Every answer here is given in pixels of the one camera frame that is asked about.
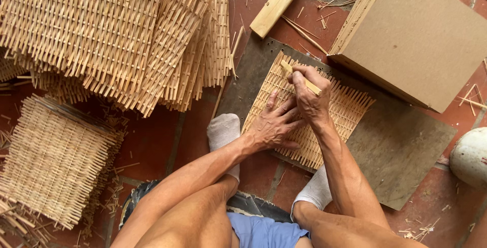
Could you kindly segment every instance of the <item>cardboard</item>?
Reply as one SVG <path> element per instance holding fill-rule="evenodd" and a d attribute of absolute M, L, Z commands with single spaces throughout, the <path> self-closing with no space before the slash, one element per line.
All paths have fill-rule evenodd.
<path fill-rule="evenodd" d="M 487 55 L 487 21 L 459 0 L 376 0 L 330 57 L 443 112 Z"/>

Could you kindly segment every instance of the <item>left hand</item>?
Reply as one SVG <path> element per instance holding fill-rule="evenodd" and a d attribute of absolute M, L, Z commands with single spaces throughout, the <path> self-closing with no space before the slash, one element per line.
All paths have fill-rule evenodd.
<path fill-rule="evenodd" d="M 295 96 L 274 110 L 276 98 L 277 91 L 274 90 L 265 109 L 254 120 L 246 134 L 253 137 L 259 151 L 271 148 L 298 150 L 301 146 L 297 142 L 288 140 L 287 137 L 291 131 L 305 126 L 306 121 L 301 119 L 289 123 L 299 114 Z"/>

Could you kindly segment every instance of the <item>woven bamboo mat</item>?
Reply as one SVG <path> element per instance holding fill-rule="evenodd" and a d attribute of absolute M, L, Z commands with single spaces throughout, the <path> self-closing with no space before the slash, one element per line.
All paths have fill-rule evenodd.
<path fill-rule="evenodd" d="M 242 128 L 242 133 L 245 133 L 252 125 L 253 120 L 259 116 L 260 112 L 265 108 L 265 104 L 273 90 L 278 90 L 276 108 L 289 99 L 295 92 L 294 86 L 287 82 L 286 77 L 289 75 L 280 63 L 284 60 L 293 65 L 302 65 L 298 61 L 292 60 L 289 56 L 284 55 L 283 52 L 277 54 L 274 63 L 265 77 L 260 91 L 250 109 L 249 114 L 245 120 Z M 367 93 L 359 92 L 349 87 L 340 85 L 334 77 L 325 75 L 320 72 L 321 76 L 327 78 L 331 82 L 331 97 L 329 112 L 335 127 L 337 128 L 340 138 L 346 142 L 352 132 L 354 131 L 358 122 L 362 119 L 367 109 L 375 102 Z M 301 145 L 301 149 L 291 151 L 286 149 L 276 149 L 277 152 L 284 156 L 290 157 L 292 160 L 299 161 L 302 165 L 318 169 L 323 165 L 323 157 L 321 155 L 320 145 L 309 125 L 301 129 L 293 131 L 289 139 Z"/>
<path fill-rule="evenodd" d="M 11 80 L 27 72 L 26 69 L 15 64 L 14 58 L 5 57 L 6 49 L 0 47 L 0 83 Z"/>
<path fill-rule="evenodd" d="M 54 99 L 23 101 L 0 191 L 66 228 L 93 214 L 123 134 Z"/>
<path fill-rule="evenodd" d="M 0 13 L 0 45 L 14 56 L 145 117 L 157 103 L 186 111 L 233 69 L 228 0 L 2 0 Z M 80 95 L 58 98 L 90 94 L 68 91 Z"/>

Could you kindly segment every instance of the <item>right hand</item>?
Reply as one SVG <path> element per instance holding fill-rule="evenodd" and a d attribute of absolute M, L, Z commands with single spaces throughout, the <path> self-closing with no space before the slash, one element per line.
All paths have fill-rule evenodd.
<path fill-rule="evenodd" d="M 304 119 L 311 126 L 332 122 L 328 113 L 331 82 L 320 76 L 316 69 L 311 66 L 295 65 L 293 71 L 287 80 L 290 84 L 294 84 L 298 109 Z M 319 96 L 306 86 L 305 77 L 321 89 Z"/>

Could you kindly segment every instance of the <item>foot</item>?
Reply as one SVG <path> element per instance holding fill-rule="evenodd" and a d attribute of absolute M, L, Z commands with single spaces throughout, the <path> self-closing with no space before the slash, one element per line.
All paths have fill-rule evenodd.
<path fill-rule="evenodd" d="M 236 114 L 221 114 L 210 121 L 206 134 L 210 152 L 213 152 L 240 137 L 240 119 Z M 240 182 L 240 164 L 228 170 L 227 174 Z"/>
<path fill-rule="evenodd" d="M 326 177 L 325 166 L 321 166 L 306 186 L 294 199 L 291 207 L 291 220 L 294 221 L 293 209 L 298 201 L 306 201 L 314 204 L 320 211 L 325 209 L 332 201 L 332 193 L 328 186 L 328 178 Z"/>

